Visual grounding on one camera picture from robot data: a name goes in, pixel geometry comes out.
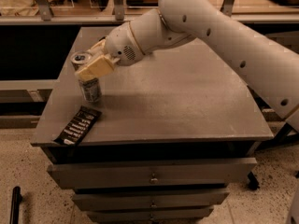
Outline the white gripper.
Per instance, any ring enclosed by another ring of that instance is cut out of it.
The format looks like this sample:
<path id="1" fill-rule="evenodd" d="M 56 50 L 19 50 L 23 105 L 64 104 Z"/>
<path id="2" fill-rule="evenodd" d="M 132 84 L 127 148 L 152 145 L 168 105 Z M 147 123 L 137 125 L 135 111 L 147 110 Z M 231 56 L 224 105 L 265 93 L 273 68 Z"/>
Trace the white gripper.
<path id="1" fill-rule="evenodd" d="M 92 55 L 100 56 L 84 64 L 75 73 L 78 80 L 86 82 L 112 73 L 115 66 L 130 66 L 144 58 L 144 53 L 137 45 L 130 23 L 126 22 L 113 29 L 106 39 L 101 39 L 90 48 Z"/>

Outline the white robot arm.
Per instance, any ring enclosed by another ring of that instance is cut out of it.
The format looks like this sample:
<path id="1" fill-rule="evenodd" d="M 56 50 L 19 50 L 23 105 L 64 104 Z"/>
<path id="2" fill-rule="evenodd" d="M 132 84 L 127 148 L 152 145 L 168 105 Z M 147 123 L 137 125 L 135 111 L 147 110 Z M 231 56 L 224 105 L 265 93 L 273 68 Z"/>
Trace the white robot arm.
<path id="1" fill-rule="evenodd" d="M 89 81 L 158 49 L 205 42 L 280 118 L 299 130 L 299 55 L 213 7 L 208 0 L 158 0 L 158 6 L 93 45 L 76 77 Z"/>

